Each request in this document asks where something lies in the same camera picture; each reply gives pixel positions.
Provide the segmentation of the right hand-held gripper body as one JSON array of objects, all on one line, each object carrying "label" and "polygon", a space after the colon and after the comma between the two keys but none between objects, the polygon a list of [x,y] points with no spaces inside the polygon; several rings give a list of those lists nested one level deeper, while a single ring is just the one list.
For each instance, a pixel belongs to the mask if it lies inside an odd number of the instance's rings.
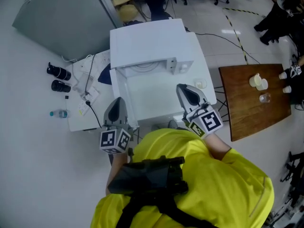
[{"label": "right hand-held gripper body", "polygon": [[208,102],[203,103],[188,114],[185,112],[183,121],[186,128],[201,139],[223,127],[218,110],[214,109]]}]

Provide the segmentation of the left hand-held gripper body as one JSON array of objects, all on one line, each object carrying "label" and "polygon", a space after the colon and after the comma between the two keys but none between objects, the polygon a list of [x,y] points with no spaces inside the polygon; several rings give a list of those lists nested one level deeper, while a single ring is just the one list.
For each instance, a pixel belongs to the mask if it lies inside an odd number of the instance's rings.
[{"label": "left hand-held gripper body", "polygon": [[103,124],[99,150],[107,154],[121,154],[128,150],[133,128],[128,124]]}]

